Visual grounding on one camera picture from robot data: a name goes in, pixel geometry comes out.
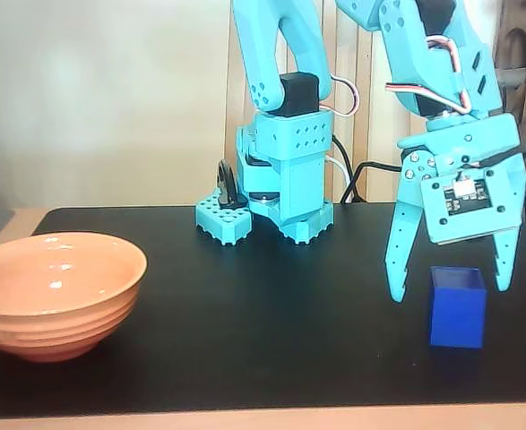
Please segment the turquoise gripper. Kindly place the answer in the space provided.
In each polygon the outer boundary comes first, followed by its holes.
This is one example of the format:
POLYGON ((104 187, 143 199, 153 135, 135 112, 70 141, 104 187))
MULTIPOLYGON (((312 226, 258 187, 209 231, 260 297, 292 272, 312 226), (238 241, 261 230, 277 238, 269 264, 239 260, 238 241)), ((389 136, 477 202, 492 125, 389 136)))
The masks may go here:
POLYGON ((508 229, 493 235, 496 286, 509 289, 525 197, 525 163, 510 114, 453 125, 398 143, 402 166, 385 269, 392 299, 404 297, 422 212, 429 229, 508 229))

